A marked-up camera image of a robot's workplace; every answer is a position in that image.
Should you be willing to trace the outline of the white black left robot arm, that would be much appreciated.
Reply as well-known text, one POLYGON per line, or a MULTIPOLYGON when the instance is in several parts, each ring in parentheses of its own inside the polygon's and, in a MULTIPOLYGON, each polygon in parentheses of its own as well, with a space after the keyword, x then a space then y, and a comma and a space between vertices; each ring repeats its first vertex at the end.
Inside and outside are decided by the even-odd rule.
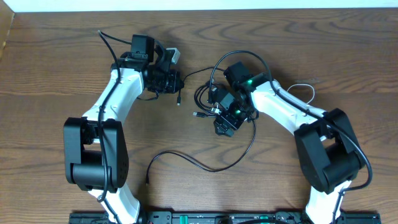
POLYGON ((103 212, 74 212, 70 223, 147 223, 147 214, 126 179, 129 156, 123 124, 144 90, 174 94, 183 87, 177 64, 180 52, 148 36, 134 34, 130 49, 112 55, 111 76, 96 103, 63 125, 65 176, 94 196, 103 212))

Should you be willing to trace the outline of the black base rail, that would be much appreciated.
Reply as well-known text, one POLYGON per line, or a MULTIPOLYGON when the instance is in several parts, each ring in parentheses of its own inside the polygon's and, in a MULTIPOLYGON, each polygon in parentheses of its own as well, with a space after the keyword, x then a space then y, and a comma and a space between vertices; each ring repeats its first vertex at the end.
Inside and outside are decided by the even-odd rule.
MULTIPOLYGON (((284 223, 310 223, 309 217, 303 212, 279 211, 275 213, 175 213, 175 212, 148 212, 141 215, 137 222, 153 224, 217 224, 242 223, 250 220, 260 220, 261 223, 271 223, 273 220, 284 223)), ((381 224, 378 213, 341 213, 337 219, 340 224, 381 224)), ((121 223, 121 219, 114 219, 107 212, 71 213, 68 224, 84 223, 121 223)))

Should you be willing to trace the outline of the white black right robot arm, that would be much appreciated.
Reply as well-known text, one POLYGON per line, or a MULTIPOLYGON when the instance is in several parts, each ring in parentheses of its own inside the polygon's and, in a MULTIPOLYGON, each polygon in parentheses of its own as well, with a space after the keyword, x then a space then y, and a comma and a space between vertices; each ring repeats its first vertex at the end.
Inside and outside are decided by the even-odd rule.
POLYGON ((209 84, 208 101, 217 105, 216 133, 232 136, 259 113, 270 116, 294 136, 300 168, 312 186, 305 207, 309 222, 337 221, 343 194, 366 165, 346 113, 304 103, 269 74, 253 75, 241 62, 223 74, 228 88, 209 84))

